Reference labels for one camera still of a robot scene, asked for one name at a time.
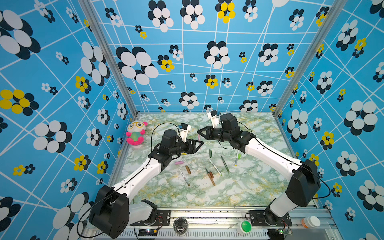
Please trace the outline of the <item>white pen yellow end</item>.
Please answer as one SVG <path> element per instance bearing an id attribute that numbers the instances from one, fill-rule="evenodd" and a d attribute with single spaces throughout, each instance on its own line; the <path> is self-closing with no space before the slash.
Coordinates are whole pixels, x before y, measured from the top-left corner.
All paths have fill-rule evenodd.
<path id="1" fill-rule="evenodd" d="M 236 167 L 238 165 L 238 159 L 239 157 L 241 156 L 240 152 L 238 151 L 237 154 L 236 154 L 236 157 L 235 157 L 235 163 L 234 163 L 234 166 Z"/>

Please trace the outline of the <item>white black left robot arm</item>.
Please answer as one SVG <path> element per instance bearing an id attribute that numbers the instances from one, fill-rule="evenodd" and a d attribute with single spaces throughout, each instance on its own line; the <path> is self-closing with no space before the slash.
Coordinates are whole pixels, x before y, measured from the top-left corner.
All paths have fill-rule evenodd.
<path id="1" fill-rule="evenodd" d="M 195 154 L 203 144 L 199 140 L 182 138 L 174 130 L 166 130 L 161 142 L 136 171 L 120 183 L 102 187 L 98 191 L 90 210 L 89 222 L 112 239 L 120 236 L 128 225 L 155 222 L 157 205 L 148 200 L 133 204 L 132 200 L 173 159 L 182 153 Z"/>

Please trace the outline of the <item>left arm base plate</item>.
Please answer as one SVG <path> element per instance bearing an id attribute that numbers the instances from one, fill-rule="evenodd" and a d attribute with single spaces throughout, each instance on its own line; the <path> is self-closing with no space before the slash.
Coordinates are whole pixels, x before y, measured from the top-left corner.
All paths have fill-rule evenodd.
<path id="1" fill-rule="evenodd" d="M 157 209 L 154 213 L 151 213 L 149 218 L 143 221 L 136 221 L 130 226 L 169 226 L 171 220 L 171 211 Z"/>

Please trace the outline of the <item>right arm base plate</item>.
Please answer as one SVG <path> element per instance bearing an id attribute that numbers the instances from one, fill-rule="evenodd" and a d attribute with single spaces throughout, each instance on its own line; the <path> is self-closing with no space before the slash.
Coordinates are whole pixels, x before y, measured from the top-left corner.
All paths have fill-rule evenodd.
<path id="1" fill-rule="evenodd" d="M 286 213 L 283 217 L 277 217 L 272 212 L 251 210 L 246 213 L 246 219 L 251 222 L 253 227 L 282 228 L 293 225 L 289 213 Z"/>

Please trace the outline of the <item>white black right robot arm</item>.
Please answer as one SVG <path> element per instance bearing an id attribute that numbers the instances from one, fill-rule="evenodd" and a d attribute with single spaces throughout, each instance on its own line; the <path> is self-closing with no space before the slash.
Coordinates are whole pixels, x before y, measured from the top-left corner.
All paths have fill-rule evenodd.
<path id="1" fill-rule="evenodd" d="M 255 157 L 279 172 L 288 181 L 284 193 L 275 198 L 264 211 L 265 222 L 277 225 L 281 219 L 297 207 L 307 207 L 321 187 L 316 164 L 310 160 L 300 161 L 270 147 L 249 131 L 239 127 L 232 114 L 218 116 L 208 113 L 212 125 L 198 130 L 205 140 L 228 142 L 234 149 Z"/>

